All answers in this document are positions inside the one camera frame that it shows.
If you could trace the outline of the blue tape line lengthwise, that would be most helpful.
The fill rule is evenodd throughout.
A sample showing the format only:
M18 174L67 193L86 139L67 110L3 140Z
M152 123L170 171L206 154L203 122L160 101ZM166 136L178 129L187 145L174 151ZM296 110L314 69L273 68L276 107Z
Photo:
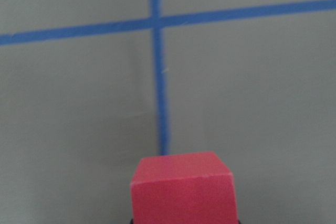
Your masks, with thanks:
M170 135L166 101L164 46L161 24L161 0L150 0L150 10L152 21L152 47L158 114L157 126L159 137L159 153L160 155L167 155L169 152Z

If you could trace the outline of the blue tape line crosswise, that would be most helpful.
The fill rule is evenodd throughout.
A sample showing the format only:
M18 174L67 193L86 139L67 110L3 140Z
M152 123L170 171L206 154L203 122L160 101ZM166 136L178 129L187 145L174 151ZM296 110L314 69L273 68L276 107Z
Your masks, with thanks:
M159 18L149 17L117 22L24 31L14 34L1 34L1 46L93 35L123 33L136 30L147 30L156 26L160 28L175 27L211 22L224 22L236 19L289 15L296 13L319 12L328 10L335 10L335 0L315 0L295 3L262 5L254 7L242 7L234 9L213 10L200 13L169 15Z

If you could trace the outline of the red cube block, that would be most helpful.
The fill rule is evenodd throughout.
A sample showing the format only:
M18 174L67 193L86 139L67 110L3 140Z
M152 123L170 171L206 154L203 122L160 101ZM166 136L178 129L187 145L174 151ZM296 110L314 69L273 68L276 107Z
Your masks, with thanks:
M232 171L214 152L146 157L130 183L134 223L237 223Z

